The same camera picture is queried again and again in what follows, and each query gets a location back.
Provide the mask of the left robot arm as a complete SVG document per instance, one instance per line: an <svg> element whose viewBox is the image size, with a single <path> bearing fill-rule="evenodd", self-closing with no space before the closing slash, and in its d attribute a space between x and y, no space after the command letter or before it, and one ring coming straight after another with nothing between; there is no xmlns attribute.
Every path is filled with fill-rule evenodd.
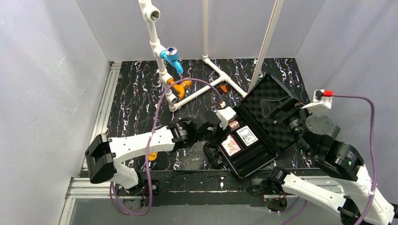
<svg viewBox="0 0 398 225"><path fill-rule="evenodd" d="M226 139L229 123L235 116L236 113L228 108L184 118L144 134L116 138L99 134L84 153L90 183L112 181L131 189L140 183L140 179L134 169L123 164L126 160L154 152L189 148L202 141L218 146Z"/></svg>

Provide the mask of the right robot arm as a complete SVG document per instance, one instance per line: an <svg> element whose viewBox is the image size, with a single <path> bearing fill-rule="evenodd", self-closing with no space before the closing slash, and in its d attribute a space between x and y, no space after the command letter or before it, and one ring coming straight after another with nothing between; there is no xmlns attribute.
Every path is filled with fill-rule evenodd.
<svg viewBox="0 0 398 225"><path fill-rule="evenodd" d="M316 156L316 166L338 182L338 194L276 167L267 184L278 193L301 197L339 217L344 225L389 225L398 216L398 206L388 202L377 188L376 176L370 176L359 152L340 142L340 127L324 115L333 95L318 90L313 101L300 108L292 118L290 130L305 155Z"/></svg>

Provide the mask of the red playing card deck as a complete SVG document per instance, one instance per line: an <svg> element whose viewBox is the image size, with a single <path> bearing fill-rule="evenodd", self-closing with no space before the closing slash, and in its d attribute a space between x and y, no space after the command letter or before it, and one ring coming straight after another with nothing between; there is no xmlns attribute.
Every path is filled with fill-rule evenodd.
<svg viewBox="0 0 398 225"><path fill-rule="evenodd" d="M228 135L227 139L222 142L222 147L229 157L242 150L236 140L231 135Z"/></svg>

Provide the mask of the upper orange chip row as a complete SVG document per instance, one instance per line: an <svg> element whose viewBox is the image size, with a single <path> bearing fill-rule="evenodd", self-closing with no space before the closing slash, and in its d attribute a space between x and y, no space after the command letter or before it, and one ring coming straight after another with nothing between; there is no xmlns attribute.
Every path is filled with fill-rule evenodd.
<svg viewBox="0 0 398 225"><path fill-rule="evenodd" d="M237 120L234 120L232 122L229 123L229 127L231 129L231 131L237 130L240 127L240 124Z"/></svg>

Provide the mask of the black plastic poker case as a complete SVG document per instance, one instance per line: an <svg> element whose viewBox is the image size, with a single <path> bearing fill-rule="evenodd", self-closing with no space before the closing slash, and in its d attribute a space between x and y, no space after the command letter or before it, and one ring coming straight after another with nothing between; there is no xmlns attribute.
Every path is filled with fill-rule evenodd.
<svg viewBox="0 0 398 225"><path fill-rule="evenodd" d="M223 149L222 143L215 147L209 142L205 142L203 150L212 166L219 169L226 165L238 178L244 179L270 164L291 146L295 146L297 133L302 128L274 124L273 121L263 118L260 106L262 99L278 100L286 96L293 96L300 100L276 77L266 74L241 101L240 105L233 108L237 114L234 120L239 122L239 128L248 126L259 140L246 147L236 134L238 129L231 131L229 128L228 135L236 140L242 150L229 157Z"/></svg>

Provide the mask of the blue playing card deck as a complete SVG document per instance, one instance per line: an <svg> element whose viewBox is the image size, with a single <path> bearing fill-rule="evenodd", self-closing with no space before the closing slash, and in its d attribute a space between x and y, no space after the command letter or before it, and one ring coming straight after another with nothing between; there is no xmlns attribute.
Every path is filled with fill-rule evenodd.
<svg viewBox="0 0 398 225"><path fill-rule="evenodd" d="M257 136L254 134L254 132L248 126L239 128L236 131L236 134L242 141L243 145L246 147L251 146L252 144L256 143L259 140Z"/></svg>

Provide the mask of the orange black small clip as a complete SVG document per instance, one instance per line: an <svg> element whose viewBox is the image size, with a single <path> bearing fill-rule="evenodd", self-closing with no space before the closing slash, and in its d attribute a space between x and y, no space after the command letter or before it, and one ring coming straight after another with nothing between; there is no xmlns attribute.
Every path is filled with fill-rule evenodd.
<svg viewBox="0 0 398 225"><path fill-rule="evenodd" d="M221 84L220 86L217 87L217 90L221 95L226 94L230 90L230 85L229 84Z"/></svg>

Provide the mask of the orange faucet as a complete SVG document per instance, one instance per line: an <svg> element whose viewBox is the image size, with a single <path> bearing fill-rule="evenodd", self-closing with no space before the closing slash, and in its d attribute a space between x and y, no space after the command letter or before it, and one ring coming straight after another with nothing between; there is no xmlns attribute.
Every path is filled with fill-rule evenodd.
<svg viewBox="0 0 398 225"><path fill-rule="evenodd" d="M187 89L190 88L192 85L192 81L187 80L187 81L182 81L181 83L178 83L178 84L174 84L174 83L175 83L175 81L173 78L169 78L167 80L167 84L169 86L172 86L172 88L178 93L178 97L180 99L184 99Z"/></svg>

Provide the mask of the yellow dealer button lower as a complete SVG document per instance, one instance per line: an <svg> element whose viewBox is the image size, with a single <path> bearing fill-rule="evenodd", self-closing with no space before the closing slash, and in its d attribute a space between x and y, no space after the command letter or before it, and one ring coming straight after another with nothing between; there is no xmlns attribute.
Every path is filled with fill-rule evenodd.
<svg viewBox="0 0 398 225"><path fill-rule="evenodd" d="M149 161L155 161L156 160L156 158L157 158L157 155L158 155L158 153L157 152L152 152L152 153L149 153L148 154L148 160Z"/></svg>

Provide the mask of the blue faucet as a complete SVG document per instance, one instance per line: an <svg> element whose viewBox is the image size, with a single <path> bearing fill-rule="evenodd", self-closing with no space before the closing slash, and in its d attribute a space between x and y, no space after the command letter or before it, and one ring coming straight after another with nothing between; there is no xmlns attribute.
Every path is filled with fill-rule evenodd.
<svg viewBox="0 0 398 225"><path fill-rule="evenodd" d="M178 50L176 47L168 47L160 53L160 57L166 60L172 67L174 67L178 74L184 72L180 62L178 61Z"/></svg>

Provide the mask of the white angled pole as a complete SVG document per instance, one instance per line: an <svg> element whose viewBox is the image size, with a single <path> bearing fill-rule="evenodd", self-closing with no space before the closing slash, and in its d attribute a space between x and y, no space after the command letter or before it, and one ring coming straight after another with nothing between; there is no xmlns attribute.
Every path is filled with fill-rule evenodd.
<svg viewBox="0 0 398 225"><path fill-rule="evenodd" d="M258 78L259 78L259 75L260 75L260 71L261 71L261 68L262 68L262 64L264 62L267 50L268 50L269 45L271 43L271 39L272 39L274 30L276 28L276 24L277 24L280 12L281 12L282 7L283 7L283 3L284 3L284 0L275 0L274 6L273 6L273 9L272 9L272 12L271 12L271 16L270 16L270 19L269 19L269 22L268 22L268 25L267 25L267 29L266 29L266 32L265 32L265 36L264 36L264 39L263 39L263 42L262 42L262 46L261 46L261 49L260 49L260 53L259 53L259 56L258 56L258 59L257 59L257 63L255 65L255 69L254 69L254 72L253 72L253 75L252 75L252 79L251 79L251 82L250 82L250 85L249 85L248 92L250 92L255 87L255 85L256 85L256 83L258 81Z"/></svg>

